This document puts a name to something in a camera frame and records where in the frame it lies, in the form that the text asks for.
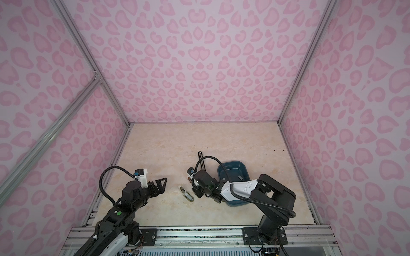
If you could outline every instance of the pink wall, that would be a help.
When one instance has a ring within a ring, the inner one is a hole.
[[[47,0],[0,3],[0,184],[91,78]]]
[[[59,253],[80,225],[125,126],[101,88],[0,208],[1,255]]]
[[[343,0],[285,133],[344,255],[410,254],[410,2]]]
[[[327,0],[67,0],[128,118],[277,120]]]

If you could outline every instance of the robotic arm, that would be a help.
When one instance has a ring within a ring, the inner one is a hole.
[[[135,180],[126,184],[122,191],[122,197],[115,202],[102,189],[104,174],[110,169],[120,169]],[[119,252],[124,246],[141,245],[143,238],[139,230],[139,223],[133,221],[135,212],[145,206],[148,199],[156,197],[165,192],[166,178],[147,182],[147,170],[138,169],[134,175],[119,166],[107,168],[100,177],[101,193],[113,202],[113,207],[106,216],[97,223],[94,234],[77,251],[75,256],[112,256]]]
[[[196,171],[199,163],[206,158],[216,160],[224,169],[228,180],[217,181],[204,170]],[[287,226],[289,219],[296,216],[293,211],[295,193],[266,174],[251,181],[231,182],[225,166],[212,156],[199,159],[195,169],[191,167],[187,173],[192,190],[199,198],[205,194],[218,203],[239,199],[255,204],[264,213],[257,228],[257,237],[261,243],[274,243],[279,228]],[[273,196],[268,197],[267,193],[271,191]]]

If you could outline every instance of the marble patterned surface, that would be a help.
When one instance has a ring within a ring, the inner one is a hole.
[[[254,204],[229,207],[211,198],[197,198],[186,171],[195,167],[198,151],[222,162],[238,160],[245,164],[251,179],[268,174],[296,194],[296,217],[289,224],[314,224],[302,188],[286,150],[278,125],[260,123],[195,123],[134,125],[118,165],[133,172],[148,169],[148,180],[168,178],[164,194],[151,198],[136,212],[141,226],[250,225],[258,224],[262,212]],[[216,179],[218,163],[205,160],[206,170]],[[132,178],[116,170],[106,192],[117,200]],[[186,200],[178,187],[194,196]],[[112,204],[103,198],[94,225]]]

